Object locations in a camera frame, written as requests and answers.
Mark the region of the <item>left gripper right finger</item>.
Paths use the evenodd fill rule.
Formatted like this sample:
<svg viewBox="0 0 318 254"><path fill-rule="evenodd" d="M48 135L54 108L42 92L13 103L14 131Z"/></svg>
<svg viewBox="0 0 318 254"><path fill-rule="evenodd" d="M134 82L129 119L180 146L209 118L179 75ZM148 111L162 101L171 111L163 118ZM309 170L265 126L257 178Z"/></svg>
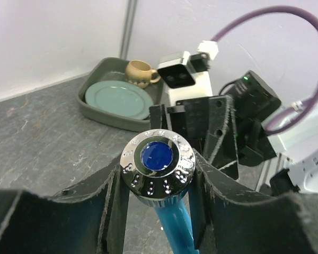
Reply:
<svg viewBox="0 0 318 254"><path fill-rule="evenodd" d="M318 253L318 194L264 195L195 157L189 205L201 253Z"/></svg>

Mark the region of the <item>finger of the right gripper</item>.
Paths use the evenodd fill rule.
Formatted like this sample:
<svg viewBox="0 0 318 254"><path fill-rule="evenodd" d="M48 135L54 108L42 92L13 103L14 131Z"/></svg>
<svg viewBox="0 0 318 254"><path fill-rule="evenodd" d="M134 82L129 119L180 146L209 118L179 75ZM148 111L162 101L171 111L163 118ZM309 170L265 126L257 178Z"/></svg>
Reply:
<svg viewBox="0 0 318 254"><path fill-rule="evenodd" d="M172 131L183 136L212 166L238 179L234 100L229 95L178 101L167 108Z"/></svg>
<svg viewBox="0 0 318 254"><path fill-rule="evenodd" d="M166 129L166 112L164 104L149 108L150 129Z"/></svg>

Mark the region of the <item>blue water faucet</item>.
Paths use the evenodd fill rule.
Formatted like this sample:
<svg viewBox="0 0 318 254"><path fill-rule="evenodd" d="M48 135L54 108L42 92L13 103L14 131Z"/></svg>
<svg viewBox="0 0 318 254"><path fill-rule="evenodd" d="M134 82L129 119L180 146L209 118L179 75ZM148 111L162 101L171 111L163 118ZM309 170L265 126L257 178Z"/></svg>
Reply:
<svg viewBox="0 0 318 254"><path fill-rule="evenodd" d="M198 253L183 202L196 168L188 141L170 130L144 131L123 149L120 168L130 191L154 208L173 253Z"/></svg>

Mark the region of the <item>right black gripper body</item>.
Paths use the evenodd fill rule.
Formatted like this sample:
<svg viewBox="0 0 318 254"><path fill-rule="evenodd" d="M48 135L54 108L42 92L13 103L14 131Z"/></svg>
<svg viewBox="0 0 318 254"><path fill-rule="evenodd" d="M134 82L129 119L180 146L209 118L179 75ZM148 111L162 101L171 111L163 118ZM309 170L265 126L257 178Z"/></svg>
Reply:
<svg viewBox="0 0 318 254"><path fill-rule="evenodd" d="M254 167L274 158L276 152L262 127L262 122L281 106L272 88L249 70L225 84L218 94L231 95L234 100L239 164Z"/></svg>

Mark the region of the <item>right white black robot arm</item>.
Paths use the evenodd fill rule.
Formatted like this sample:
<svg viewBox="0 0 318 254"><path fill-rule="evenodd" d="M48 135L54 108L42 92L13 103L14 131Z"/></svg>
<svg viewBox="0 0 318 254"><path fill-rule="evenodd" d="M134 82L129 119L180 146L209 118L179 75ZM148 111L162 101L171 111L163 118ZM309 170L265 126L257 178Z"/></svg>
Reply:
<svg viewBox="0 0 318 254"><path fill-rule="evenodd" d="M308 100L290 107L255 72L248 71L212 94L208 72L164 76L164 118L214 167L232 178L238 166L262 166L256 190L318 193L318 102L291 129L270 135L297 118Z"/></svg>

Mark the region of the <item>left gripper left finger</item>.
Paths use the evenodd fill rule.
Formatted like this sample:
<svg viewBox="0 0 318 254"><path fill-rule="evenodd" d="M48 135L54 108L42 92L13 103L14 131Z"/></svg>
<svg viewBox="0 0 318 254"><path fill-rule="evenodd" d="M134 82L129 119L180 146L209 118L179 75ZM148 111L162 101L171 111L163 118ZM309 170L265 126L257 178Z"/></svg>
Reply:
<svg viewBox="0 0 318 254"><path fill-rule="evenodd" d="M117 158L54 196L0 189L0 253L122 253L128 198Z"/></svg>

